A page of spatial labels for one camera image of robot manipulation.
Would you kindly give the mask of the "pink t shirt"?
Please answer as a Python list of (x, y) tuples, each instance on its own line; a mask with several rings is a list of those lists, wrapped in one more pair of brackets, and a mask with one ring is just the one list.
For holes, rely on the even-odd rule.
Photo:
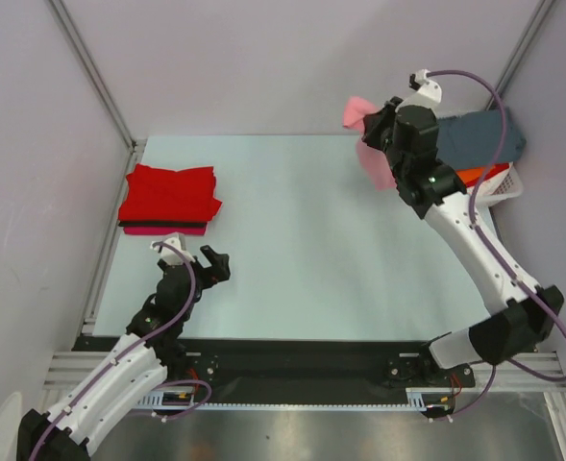
[[(378, 110), (371, 102), (352, 96), (343, 110), (342, 126), (347, 130), (364, 134), (363, 117), (376, 113)], [(360, 138), (356, 143), (356, 154), (361, 168), (377, 190), (390, 189), (396, 186), (386, 156), (382, 151), (369, 147)]]

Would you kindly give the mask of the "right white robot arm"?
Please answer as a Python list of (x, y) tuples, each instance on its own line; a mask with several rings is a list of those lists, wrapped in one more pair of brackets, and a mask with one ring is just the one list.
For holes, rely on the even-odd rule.
[(543, 287), (496, 239), (471, 205), (456, 170), (437, 156), (439, 125), (431, 109), (397, 97), (362, 116), (362, 140), (383, 152), (401, 199), (448, 244), (476, 285), (488, 317), (431, 341), (418, 373), (440, 385), (454, 367), (499, 365), (547, 339), (564, 297)]

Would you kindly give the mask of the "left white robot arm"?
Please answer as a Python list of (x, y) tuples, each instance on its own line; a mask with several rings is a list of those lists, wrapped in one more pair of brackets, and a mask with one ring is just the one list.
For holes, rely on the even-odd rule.
[(177, 237), (156, 241), (162, 278), (111, 352), (62, 400), (35, 409), (17, 431), (19, 460), (88, 460), (104, 439), (148, 394), (184, 387), (182, 414), (212, 396), (209, 382), (192, 371), (178, 338), (205, 290), (231, 276), (229, 256), (201, 247), (203, 266)]

